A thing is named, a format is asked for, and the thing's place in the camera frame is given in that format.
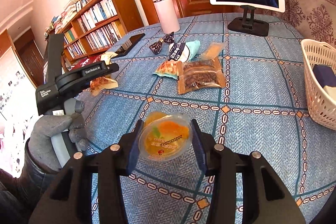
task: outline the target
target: wooden bookshelf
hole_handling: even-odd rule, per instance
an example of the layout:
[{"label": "wooden bookshelf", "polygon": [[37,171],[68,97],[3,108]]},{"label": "wooden bookshelf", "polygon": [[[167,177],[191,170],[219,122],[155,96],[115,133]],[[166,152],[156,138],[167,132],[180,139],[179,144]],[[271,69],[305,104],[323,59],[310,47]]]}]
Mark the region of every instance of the wooden bookshelf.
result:
[{"label": "wooden bookshelf", "polygon": [[[86,36],[89,35],[91,32],[94,32],[100,29],[101,27],[108,25],[111,22],[114,22],[118,19],[120,20],[120,23],[125,33],[133,31],[137,28],[143,27],[143,22],[141,20],[138,8],[134,0],[112,0],[113,5],[117,11],[117,15],[107,20],[98,22],[94,28],[92,28],[91,30],[88,30],[87,32],[83,32],[83,30],[81,29],[79,25],[79,22],[77,21],[78,18],[84,15],[85,12],[87,12],[90,8],[95,6],[100,1],[102,0],[91,0],[61,30],[61,32],[65,33],[71,28],[73,28],[78,36],[78,38],[76,38],[74,41],[64,46],[64,54],[71,64],[73,64],[77,59],[83,58],[85,56],[97,54],[100,52],[105,52],[110,48],[110,46],[106,46],[106,47],[92,49],[86,38]],[[86,51],[86,54],[72,58],[71,54],[69,53],[68,47],[77,41],[81,42],[84,50]]]}]

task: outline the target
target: table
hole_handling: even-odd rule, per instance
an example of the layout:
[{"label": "table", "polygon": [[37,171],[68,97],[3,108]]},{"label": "table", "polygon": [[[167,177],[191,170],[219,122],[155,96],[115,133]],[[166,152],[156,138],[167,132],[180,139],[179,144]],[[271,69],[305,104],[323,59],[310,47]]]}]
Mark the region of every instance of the table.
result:
[{"label": "table", "polygon": [[[139,118],[152,111],[183,112],[198,121],[203,132],[232,151],[258,150],[283,180],[307,223],[322,208],[336,183],[336,133],[311,120],[307,111],[301,34],[272,16],[269,36],[255,37],[227,29],[241,14],[210,14],[179,19],[175,40],[198,39],[198,54],[211,42],[225,43],[219,55],[227,86],[178,95],[176,80],[152,73],[167,58],[168,45],[159,55],[148,46],[164,36],[159,24],[131,35],[146,36],[121,58],[113,74],[119,87],[97,97],[84,91],[88,154],[97,153],[132,131]],[[213,178],[199,170],[192,146],[179,158],[154,162],[139,158],[130,177],[122,177],[129,223],[205,223]],[[97,176],[93,178],[92,218],[99,223]],[[242,220],[242,178],[237,175],[236,223]]]}]

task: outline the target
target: silver screw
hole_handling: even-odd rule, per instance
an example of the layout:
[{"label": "silver screw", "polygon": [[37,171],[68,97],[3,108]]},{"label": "silver screw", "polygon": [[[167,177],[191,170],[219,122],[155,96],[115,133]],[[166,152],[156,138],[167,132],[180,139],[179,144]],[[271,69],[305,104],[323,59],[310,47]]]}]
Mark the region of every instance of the silver screw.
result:
[{"label": "silver screw", "polygon": [[112,144],[110,146],[110,149],[111,149],[111,151],[118,151],[120,149],[120,145],[118,145],[117,143]]},{"label": "silver screw", "polygon": [[215,150],[217,151],[222,151],[224,150],[224,145],[220,144],[220,143],[216,143],[214,146]]},{"label": "silver screw", "polygon": [[258,151],[253,151],[252,152],[252,157],[254,157],[256,159],[259,159],[259,158],[261,158],[261,154]]},{"label": "silver screw", "polygon": [[82,152],[76,152],[73,157],[76,159],[76,160],[79,160],[81,157],[83,156],[83,153]]}]

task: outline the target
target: beige basket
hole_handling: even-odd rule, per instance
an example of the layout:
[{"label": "beige basket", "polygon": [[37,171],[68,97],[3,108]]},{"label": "beige basket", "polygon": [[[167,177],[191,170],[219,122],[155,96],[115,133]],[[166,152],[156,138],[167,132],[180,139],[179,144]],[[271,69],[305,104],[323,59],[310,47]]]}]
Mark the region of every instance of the beige basket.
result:
[{"label": "beige basket", "polygon": [[304,82],[310,117],[320,125],[336,130],[336,101],[317,82],[311,66],[324,64],[336,72],[336,49],[325,42],[304,39],[301,42]]}]

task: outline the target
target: hand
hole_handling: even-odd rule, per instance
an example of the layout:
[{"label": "hand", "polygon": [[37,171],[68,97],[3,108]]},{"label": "hand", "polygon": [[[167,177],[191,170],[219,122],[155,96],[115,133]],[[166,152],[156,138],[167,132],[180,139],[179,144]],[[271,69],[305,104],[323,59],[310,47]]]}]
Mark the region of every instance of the hand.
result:
[{"label": "hand", "polygon": [[86,150],[88,146],[85,121],[82,116],[84,103],[76,101],[75,113],[72,115],[44,115],[34,125],[28,143],[28,149],[35,162],[45,171],[58,171],[61,166],[56,157],[51,137],[69,129],[69,137],[73,143]]}]

